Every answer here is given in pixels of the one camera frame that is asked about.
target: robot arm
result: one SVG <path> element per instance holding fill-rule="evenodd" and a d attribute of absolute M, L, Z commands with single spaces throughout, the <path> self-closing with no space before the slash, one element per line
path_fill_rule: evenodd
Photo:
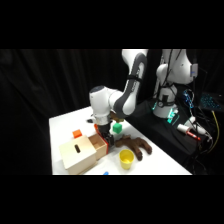
<path fill-rule="evenodd" d="M 93 116 L 102 137 L 114 145 L 110 134 L 110 111 L 114 110 L 119 118 L 130 116 L 136 107 L 137 97 L 147 67 L 148 49 L 123 49 L 122 57 L 129 67 L 129 76 L 124 92 L 98 86 L 90 91 L 90 104 Z"/>
<path fill-rule="evenodd" d="M 163 57 L 165 64 L 160 65 L 157 70 L 157 77 L 162 88 L 154 114 L 160 118 L 169 118 L 177 94 L 177 89 L 173 83 L 187 85 L 193 82 L 193 77 L 197 77 L 197 65 L 190 63 L 186 49 L 163 49 Z M 169 75 L 166 79 L 168 64 L 170 64 Z"/>

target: white table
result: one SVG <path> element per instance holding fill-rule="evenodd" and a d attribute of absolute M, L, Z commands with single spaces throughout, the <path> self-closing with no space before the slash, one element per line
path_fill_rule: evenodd
<path fill-rule="evenodd" d="M 49 120 L 53 175 L 68 175 L 68 172 L 64 169 L 59 146 L 74 139 L 73 131 L 80 129 L 82 134 L 88 137 L 96 134 L 93 124 L 86 122 L 92 114 L 92 108 L 88 107 Z M 111 131 L 115 140 L 120 139 L 123 134 L 131 135 L 132 138 L 140 137 L 152 147 L 152 155 L 148 155 L 144 149 L 141 149 L 143 160 L 139 162 L 135 158 L 131 169 L 126 171 L 120 165 L 119 153 L 127 147 L 113 147 L 109 154 L 100 159 L 98 164 L 86 172 L 85 175 L 103 175 L 105 172 L 109 172 L 109 175 L 191 175 L 127 121 L 123 122 L 122 125 L 123 130 L 119 135 Z"/>

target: yellow cup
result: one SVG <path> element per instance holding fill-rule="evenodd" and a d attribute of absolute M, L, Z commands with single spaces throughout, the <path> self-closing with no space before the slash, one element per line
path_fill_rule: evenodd
<path fill-rule="evenodd" d="M 131 150 L 125 149 L 120 152 L 121 166 L 125 170 L 129 170 L 134 161 L 134 153 Z"/>

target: small green cube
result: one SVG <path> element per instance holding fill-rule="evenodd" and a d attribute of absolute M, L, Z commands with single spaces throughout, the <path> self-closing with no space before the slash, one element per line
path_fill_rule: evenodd
<path fill-rule="evenodd" d="M 116 123 L 114 126 L 113 126 L 113 132 L 117 133 L 117 134 L 120 134 L 122 131 L 122 125 L 119 124 L 119 123 Z"/>

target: red object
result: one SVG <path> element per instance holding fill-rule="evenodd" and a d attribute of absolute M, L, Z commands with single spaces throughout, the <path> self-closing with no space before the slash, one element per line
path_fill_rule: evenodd
<path fill-rule="evenodd" d="M 197 137 L 196 135 L 192 134 L 191 132 L 187 132 L 187 135 L 191 136 L 192 138 L 198 140 L 198 141 L 201 141 L 201 138 Z"/>
<path fill-rule="evenodd" d="M 99 130 L 98 130 L 98 126 L 97 124 L 94 124 L 94 128 L 96 129 L 97 134 L 103 139 L 103 141 L 107 144 L 107 154 L 109 153 L 109 143 L 102 137 L 102 135 L 100 134 Z"/>
<path fill-rule="evenodd" d="M 72 132 L 74 138 L 79 138 L 82 136 L 82 132 L 80 130 Z"/>

